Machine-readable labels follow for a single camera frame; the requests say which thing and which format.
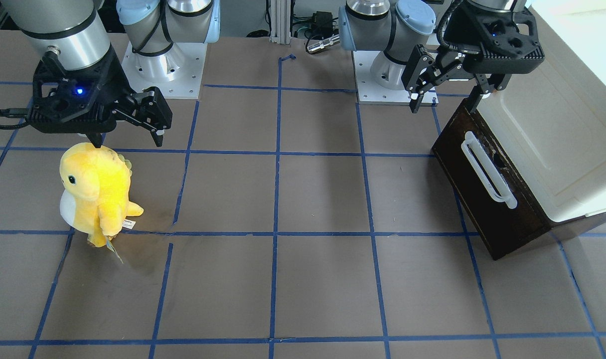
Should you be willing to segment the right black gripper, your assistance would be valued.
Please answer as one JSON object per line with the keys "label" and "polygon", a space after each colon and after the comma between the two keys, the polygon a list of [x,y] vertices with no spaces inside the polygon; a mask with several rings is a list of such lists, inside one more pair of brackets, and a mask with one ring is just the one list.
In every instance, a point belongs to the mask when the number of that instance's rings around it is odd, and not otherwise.
{"label": "right black gripper", "polygon": [[155,146],[162,147],[172,118],[161,89],[132,90],[110,46],[100,61],[79,70],[65,70],[59,56],[46,51],[33,75],[26,122],[43,133],[81,133],[99,149],[116,120],[146,129]]}

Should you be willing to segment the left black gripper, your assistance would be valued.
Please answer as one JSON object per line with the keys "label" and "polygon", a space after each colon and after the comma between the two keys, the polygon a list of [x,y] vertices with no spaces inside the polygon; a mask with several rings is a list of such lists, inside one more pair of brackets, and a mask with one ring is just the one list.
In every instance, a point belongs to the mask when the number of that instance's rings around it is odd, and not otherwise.
{"label": "left black gripper", "polygon": [[430,89],[473,73],[477,84],[465,102],[472,114],[484,95],[506,88],[507,74],[528,74],[544,59],[536,18],[523,2],[452,2],[442,16],[437,56],[415,45],[401,80],[418,95],[409,104],[415,114]]}

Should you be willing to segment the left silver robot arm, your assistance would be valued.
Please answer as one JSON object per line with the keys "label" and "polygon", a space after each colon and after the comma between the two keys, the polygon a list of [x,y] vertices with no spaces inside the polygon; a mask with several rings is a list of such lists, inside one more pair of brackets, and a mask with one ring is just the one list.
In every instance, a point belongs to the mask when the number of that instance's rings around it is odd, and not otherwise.
{"label": "left silver robot arm", "polygon": [[448,80],[476,81],[467,101],[502,91],[514,74],[528,74],[545,59],[535,16],[523,0],[454,0],[441,18],[429,1],[348,0],[339,10],[346,50],[379,52],[376,81],[417,97]]}

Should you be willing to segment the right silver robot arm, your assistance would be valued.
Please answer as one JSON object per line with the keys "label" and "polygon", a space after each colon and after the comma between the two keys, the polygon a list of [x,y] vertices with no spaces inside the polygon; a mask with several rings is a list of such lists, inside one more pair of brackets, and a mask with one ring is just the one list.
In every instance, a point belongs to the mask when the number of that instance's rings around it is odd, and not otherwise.
{"label": "right silver robot arm", "polygon": [[93,0],[3,0],[41,55],[29,109],[0,116],[46,134],[80,134],[96,147],[118,121],[151,134],[162,146],[171,128],[166,96],[194,98],[200,87],[190,44],[220,36],[218,0],[119,0],[116,10],[131,48],[121,62]]}

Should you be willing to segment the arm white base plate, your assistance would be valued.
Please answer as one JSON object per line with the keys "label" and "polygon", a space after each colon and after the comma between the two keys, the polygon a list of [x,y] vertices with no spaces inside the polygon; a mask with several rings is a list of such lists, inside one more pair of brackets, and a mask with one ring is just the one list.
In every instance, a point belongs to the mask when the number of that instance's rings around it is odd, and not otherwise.
{"label": "arm white base plate", "polygon": [[171,50],[157,57],[132,53],[128,44],[122,68],[130,86],[137,92],[152,86],[166,99],[198,99],[208,45],[174,43]]}
{"label": "arm white base plate", "polygon": [[381,51],[353,51],[358,102],[369,105],[409,105],[418,95],[406,91],[401,76],[405,65]]}

